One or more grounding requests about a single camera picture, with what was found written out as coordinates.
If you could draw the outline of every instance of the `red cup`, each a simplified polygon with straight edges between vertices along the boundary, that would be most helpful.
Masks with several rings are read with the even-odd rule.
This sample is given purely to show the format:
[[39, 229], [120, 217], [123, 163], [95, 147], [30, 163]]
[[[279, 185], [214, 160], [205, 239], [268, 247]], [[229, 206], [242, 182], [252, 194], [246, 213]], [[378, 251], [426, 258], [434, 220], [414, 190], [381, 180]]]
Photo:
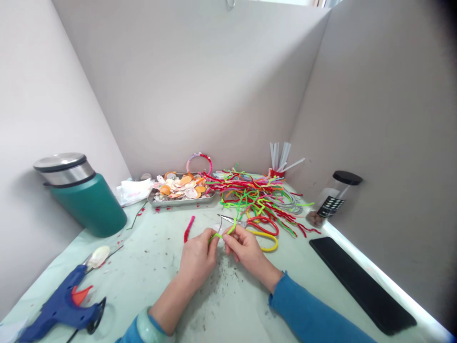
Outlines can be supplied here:
[[277, 171], [274, 171], [273, 169], [272, 169], [271, 172], [270, 172], [270, 176], [271, 176], [271, 177], [275, 177], [275, 176], [276, 176], [276, 178], [284, 178], [284, 174], [286, 174], [285, 171], [283, 171], [283, 172], [277, 172]]

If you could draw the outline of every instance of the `metal tray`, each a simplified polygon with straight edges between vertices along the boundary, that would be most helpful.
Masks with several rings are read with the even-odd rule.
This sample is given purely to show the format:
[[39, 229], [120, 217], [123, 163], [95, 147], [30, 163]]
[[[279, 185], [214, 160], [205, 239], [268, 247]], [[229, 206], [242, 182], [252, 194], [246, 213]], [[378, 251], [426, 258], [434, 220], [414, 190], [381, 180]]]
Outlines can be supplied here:
[[[187, 173], [176, 173], [176, 176], [178, 176], [180, 179], [184, 176], [184, 175], [188, 175]], [[152, 207], [160, 207], [160, 206], [184, 206], [184, 205], [196, 205], [197, 203], [198, 204], [205, 204], [205, 203], [209, 203], [209, 202], [212, 202], [214, 200], [214, 196], [216, 195], [216, 191], [209, 191], [208, 195], [209, 197], [207, 198], [198, 198], [198, 199], [186, 199], [186, 200], [180, 200], [180, 199], [177, 199], [177, 200], [168, 200], [168, 201], [165, 201], [165, 202], [157, 202], [157, 201], [154, 201], [154, 195], [159, 192], [158, 189], [154, 188], [151, 190], [151, 193], [149, 193], [149, 196], [148, 196], [148, 202], [152, 205]]]

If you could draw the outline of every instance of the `red pipe cleaner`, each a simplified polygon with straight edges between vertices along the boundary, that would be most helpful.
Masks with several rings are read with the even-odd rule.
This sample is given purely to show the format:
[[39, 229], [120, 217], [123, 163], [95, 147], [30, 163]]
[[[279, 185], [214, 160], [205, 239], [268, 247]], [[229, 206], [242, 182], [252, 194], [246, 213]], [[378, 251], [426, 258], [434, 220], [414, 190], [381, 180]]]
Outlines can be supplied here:
[[298, 225], [298, 228], [303, 232], [303, 234], [305, 235], [305, 238], [307, 238], [305, 230], [303, 230], [300, 225]]
[[317, 232], [318, 234], [321, 234], [319, 231], [317, 231], [315, 228], [312, 228], [312, 229], [307, 229], [303, 224], [300, 224], [300, 223], [297, 223], [298, 227], [303, 227], [303, 229], [305, 229], [306, 231], [308, 232]]
[[190, 219], [190, 223], [187, 226], [187, 229], [184, 231], [184, 243], [187, 243], [187, 239], [189, 238], [190, 228], [192, 227], [194, 220], [195, 220], [195, 216], [192, 216], [192, 218]]
[[285, 225], [283, 222], [281, 222], [281, 223], [282, 223], [285, 227], [287, 227], [287, 228], [290, 229], [290, 227], [288, 227], [287, 225]]

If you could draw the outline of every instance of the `black mat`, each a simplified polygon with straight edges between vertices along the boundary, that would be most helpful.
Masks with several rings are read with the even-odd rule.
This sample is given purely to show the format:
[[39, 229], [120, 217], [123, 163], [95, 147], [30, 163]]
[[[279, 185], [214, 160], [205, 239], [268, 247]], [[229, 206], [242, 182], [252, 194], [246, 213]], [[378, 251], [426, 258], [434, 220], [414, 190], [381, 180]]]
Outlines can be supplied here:
[[314, 239], [309, 244], [383, 333], [392, 336], [417, 324], [333, 239]]

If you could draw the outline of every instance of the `scissor blade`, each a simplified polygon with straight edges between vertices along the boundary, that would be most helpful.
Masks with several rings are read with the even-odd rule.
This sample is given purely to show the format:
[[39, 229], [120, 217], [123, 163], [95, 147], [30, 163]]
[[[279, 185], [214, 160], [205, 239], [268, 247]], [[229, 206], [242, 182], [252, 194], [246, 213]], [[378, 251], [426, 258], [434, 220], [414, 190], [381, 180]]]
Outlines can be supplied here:
[[230, 218], [230, 217], [227, 217], [227, 216], [225, 216], [225, 215], [223, 215], [223, 214], [218, 214], [218, 216], [221, 217], [222, 219], [225, 219], [225, 220], [228, 221], [229, 223], [232, 223], [232, 224], [233, 224], [233, 223], [235, 222], [235, 219]]

